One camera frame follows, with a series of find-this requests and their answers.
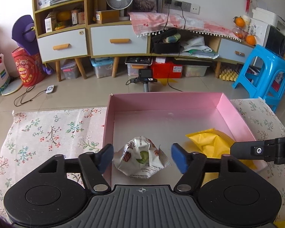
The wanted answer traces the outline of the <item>yellow snack bag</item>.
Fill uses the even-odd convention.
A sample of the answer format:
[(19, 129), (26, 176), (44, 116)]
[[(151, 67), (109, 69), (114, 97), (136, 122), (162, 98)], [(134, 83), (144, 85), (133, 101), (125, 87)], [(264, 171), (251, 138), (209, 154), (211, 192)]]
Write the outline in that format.
[(208, 158), (221, 158), (223, 154), (230, 154), (231, 146), (236, 142), (215, 128), (190, 133), (186, 137), (191, 141), (185, 146), (188, 152), (197, 150)]

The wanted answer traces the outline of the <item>white pecan snack packet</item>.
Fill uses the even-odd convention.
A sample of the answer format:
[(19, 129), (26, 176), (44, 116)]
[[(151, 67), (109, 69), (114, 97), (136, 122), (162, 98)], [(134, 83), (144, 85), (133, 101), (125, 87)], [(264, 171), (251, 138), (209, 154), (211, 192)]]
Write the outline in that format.
[(133, 138), (115, 152), (113, 164), (124, 175), (137, 179), (148, 179), (171, 166), (165, 153), (145, 136)]

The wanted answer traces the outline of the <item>pink cardboard box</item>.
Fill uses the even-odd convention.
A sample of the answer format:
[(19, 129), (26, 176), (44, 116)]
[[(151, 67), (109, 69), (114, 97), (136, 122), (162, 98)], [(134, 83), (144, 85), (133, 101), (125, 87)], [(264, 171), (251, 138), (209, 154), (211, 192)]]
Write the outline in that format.
[(131, 139), (149, 138), (171, 162), (171, 145), (186, 147), (187, 134), (215, 128), (237, 142), (255, 137), (223, 93), (149, 92), (112, 94), (103, 143), (119, 151)]

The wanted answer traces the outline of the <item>floral tablecloth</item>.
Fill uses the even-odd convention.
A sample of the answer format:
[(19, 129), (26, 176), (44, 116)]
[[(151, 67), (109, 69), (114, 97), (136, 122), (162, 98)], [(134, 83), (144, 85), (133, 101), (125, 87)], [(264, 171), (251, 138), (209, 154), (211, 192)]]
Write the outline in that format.
[[(285, 137), (285, 127), (258, 99), (230, 100), (258, 141)], [(0, 218), (8, 222), (3, 207), (6, 191), (55, 154), (77, 158), (102, 147), (106, 107), (13, 113), (13, 123), (0, 151)], [(282, 207), (275, 221), (285, 227), (285, 165), (268, 163), (261, 176), (281, 194)]]

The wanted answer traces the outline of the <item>blue plastic stool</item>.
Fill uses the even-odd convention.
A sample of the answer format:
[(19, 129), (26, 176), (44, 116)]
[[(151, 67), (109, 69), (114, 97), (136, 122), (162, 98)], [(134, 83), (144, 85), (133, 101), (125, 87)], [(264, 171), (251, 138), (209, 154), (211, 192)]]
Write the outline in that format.
[[(248, 73), (250, 63), (255, 58), (263, 61), (258, 75)], [(256, 45), (232, 87), (236, 88), (238, 84), (245, 88), (250, 98), (263, 99), (275, 112), (285, 93), (285, 60), (266, 48)]]

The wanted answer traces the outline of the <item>clear bin blue lid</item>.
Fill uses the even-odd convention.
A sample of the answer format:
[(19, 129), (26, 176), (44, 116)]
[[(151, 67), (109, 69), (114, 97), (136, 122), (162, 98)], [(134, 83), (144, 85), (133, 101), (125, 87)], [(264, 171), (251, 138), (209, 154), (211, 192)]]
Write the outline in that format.
[(97, 78), (104, 78), (112, 75), (114, 58), (90, 58), (90, 62)]

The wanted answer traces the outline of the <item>red storage box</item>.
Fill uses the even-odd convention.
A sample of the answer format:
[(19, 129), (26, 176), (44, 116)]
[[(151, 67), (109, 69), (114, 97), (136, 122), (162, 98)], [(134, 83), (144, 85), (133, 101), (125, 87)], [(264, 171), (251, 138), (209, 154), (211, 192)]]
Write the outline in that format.
[(182, 77), (183, 66), (173, 62), (158, 63), (153, 61), (151, 64), (153, 78), (155, 79), (179, 79)]

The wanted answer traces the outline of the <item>black microwave oven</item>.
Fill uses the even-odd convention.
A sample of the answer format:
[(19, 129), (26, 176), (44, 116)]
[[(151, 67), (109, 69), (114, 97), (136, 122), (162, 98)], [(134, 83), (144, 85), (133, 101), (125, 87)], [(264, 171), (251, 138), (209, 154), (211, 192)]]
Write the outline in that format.
[(285, 55), (285, 35), (277, 28), (269, 25), (266, 31), (264, 47), (276, 55), (283, 57)]

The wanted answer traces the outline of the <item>orange fruit lower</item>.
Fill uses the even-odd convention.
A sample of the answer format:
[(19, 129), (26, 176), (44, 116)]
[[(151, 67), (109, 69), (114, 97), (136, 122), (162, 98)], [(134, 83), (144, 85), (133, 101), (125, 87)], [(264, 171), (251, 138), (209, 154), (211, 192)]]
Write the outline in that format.
[(254, 35), (247, 35), (245, 41), (251, 46), (256, 46), (256, 38)]

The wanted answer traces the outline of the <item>orange fruit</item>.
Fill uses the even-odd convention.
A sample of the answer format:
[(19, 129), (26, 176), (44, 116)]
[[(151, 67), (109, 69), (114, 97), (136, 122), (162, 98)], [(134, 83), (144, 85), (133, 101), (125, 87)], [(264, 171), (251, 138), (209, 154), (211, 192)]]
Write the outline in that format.
[(234, 23), (237, 27), (244, 28), (245, 21), (242, 17), (234, 17)]
[(251, 46), (256, 46), (256, 38), (254, 35), (247, 35), (245, 41)]

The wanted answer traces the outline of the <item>low wooden tv stand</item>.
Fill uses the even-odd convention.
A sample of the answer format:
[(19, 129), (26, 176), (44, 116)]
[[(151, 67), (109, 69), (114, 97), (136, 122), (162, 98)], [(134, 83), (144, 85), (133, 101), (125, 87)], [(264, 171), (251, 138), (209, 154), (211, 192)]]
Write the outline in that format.
[(223, 63), (244, 64), (253, 48), (239, 38), (170, 28), (152, 34), (150, 54), (214, 61), (218, 72)]

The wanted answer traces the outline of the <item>orange fruit upper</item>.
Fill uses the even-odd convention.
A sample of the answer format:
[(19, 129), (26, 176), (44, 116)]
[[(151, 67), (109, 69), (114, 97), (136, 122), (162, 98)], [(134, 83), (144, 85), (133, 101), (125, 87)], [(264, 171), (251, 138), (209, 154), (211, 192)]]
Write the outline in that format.
[(242, 17), (234, 17), (234, 23), (237, 27), (244, 28), (245, 21)]

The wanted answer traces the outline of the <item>wooden cabinet with drawers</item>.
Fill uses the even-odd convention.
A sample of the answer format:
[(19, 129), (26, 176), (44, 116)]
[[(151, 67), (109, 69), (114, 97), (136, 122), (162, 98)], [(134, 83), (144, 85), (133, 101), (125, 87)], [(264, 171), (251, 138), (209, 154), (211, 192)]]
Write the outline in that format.
[[(150, 52), (149, 38), (136, 36), (130, 21), (94, 23), (95, 0), (70, 0), (41, 7), (43, 1), (32, 0), (37, 43), (43, 64), (55, 63), (58, 80), (62, 60), (74, 59), (85, 78), (82, 58), (114, 57), (112, 75), (115, 76), (120, 57), (146, 56)], [(52, 15), (75, 10), (83, 11), (84, 23), (69, 23), (65, 28), (56, 29), (58, 21)]]

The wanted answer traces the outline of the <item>purple plush toy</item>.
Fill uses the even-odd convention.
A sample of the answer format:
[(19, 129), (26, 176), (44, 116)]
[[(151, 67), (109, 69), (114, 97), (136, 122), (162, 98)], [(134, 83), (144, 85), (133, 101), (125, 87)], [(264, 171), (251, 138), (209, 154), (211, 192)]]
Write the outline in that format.
[(35, 24), (31, 15), (23, 15), (14, 23), (12, 28), (12, 39), (20, 48), (24, 49), (26, 54), (41, 59), (35, 32)]

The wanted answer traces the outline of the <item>pink checkered cloth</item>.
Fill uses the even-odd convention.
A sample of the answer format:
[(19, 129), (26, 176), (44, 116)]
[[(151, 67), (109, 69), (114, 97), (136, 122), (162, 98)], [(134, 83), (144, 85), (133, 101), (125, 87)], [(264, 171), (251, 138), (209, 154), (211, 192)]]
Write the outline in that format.
[(230, 29), (195, 17), (153, 12), (130, 12), (129, 16), (137, 36), (156, 35), (169, 28), (176, 28), (202, 35), (220, 36), (241, 41)]

